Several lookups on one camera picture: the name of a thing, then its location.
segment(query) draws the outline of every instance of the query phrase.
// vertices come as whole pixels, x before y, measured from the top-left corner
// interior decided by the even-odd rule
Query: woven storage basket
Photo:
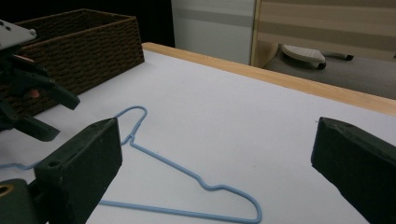
[[[46,68],[76,95],[145,61],[133,16],[79,9],[16,24],[37,32],[18,54]],[[58,104],[44,92],[36,99],[9,97],[5,86],[0,92],[20,115],[33,116]]]

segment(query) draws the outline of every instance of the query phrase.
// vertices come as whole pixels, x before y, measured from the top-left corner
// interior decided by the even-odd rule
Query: wooden table edge
[[[199,63],[241,76],[255,78],[288,89],[302,91],[337,102],[396,116],[396,101],[388,98],[335,87],[316,81],[293,77],[246,64],[234,63],[219,58],[214,58],[183,49],[175,49],[155,43],[143,43],[142,46],[144,50],[160,53],[192,63]]]

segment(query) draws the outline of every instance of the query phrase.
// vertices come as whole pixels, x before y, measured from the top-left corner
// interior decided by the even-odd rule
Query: white wall
[[[176,48],[249,64],[255,0],[172,0]]]

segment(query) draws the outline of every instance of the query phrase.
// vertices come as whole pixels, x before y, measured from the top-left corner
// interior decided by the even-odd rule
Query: blue wire hanger
[[[131,147],[134,147],[135,149],[146,153],[147,155],[149,155],[150,157],[157,159],[158,161],[162,161],[163,163],[177,169],[178,171],[180,171],[181,173],[185,174],[185,175],[189,175],[190,177],[194,178],[196,181],[198,181],[198,183],[200,184],[200,186],[207,190],[207,191],[216,191],[216,190],[226,190],[229,191],[233,194],[239,195],[245,199],[247,199],[248,201],[250,201],[251,203],[253,203],[254,207],[256,208],[256,212],[257,212],[257,217],[254,219],[248,219],[248,218],[241,218],[241,217],[226,217],[226,216],[219,216],[219,215],[212,215],[212,214],[205,214],[205,213],[197,213],[197,212],[190,212],[190,211],[183,211],[183,210],[175,210],[175,209],[169,209],[169,208],[161,208],[161,207],[153,207],[153,206],[146,206],[146,205],[141,205],[141,204],[132,204],[132,203],[119,203],[119,202],[111,202],[111,201],[105,201],[102,200],[101,202],[99,202],[99,204],[102,205],[109,205],[109,206],[116,206],[116,207],[122,207],[122,208],[130,208],[130,209],[136,209],[136,210],[143,210],[143,211],[150,211],[150,212],[156,212],[156,213],[165,213],[165,214],[170,214],[170,215],[177,215],[177,216],[184,216],[184,217],[198,217],[198,218],[205,218],[205,219],[212,219],[212,220],[218,220],[218,221],[226,221],[226,222],[234,222],[234,223],[244,223],[244,224],[256,224],[256,223],[260,223],[262,220],[262,209],[259,205],[259,203],[250,195],[248,195],[247,193],[243,192],[242,190],[239,189],[235,189],[233,187],[227,186],[227,185],[216,185],[216,186],[209,186],[207,185],[204,180],[198,176],[196,173],[172,162],[169,161],[168,159],[153,153],[152,151],[141,147],[139,145],[137,145],[134,142],[134,136],[137,132],[137,130],[140,127],[140,124],[142,123],[143,119],[147,116],[148,111],[145,107],[141,106],[141,105],[135,105],[135,106],[131,106],[128,107],[124,110],[122,110],[119,114],[117,114],[116,116],[114,116],[114,118],[119,118],[120,116],[122,116],[123,114],[125,114],[126,112],[133,110],[133,109],[141,109],[144,111],[143,116],[140,118],[140,120],[136,123],[136,125],[133,127],[132,131],[130,134],[128,134],[125,139],[123,141],[121,141],[122,145],[125,145],[129,142],[129,145]]]

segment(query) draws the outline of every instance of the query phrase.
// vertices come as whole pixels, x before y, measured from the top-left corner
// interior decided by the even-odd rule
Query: white tabletop
[[[0,163],[45,158],[91,123],[131,105],[148,110],[135,142],[200,175],[210,185],[241,189],[262,206],[262,223],[367,223],[311,166],[318,119],[340,119],[396,145],[396,117],[279,87],[151,51],[146,61],[82,93],[71,111],[59,105],[36,116],[61,130],[49,143],[15,130],[0,133]],[[119,120],[121,138],[141,111]],[[104,199],[233,217],[254,207],[129,146]],[[34,179],[33,171],[0,170],[0,180]],[[98,205],[88,223],[221,223]]]

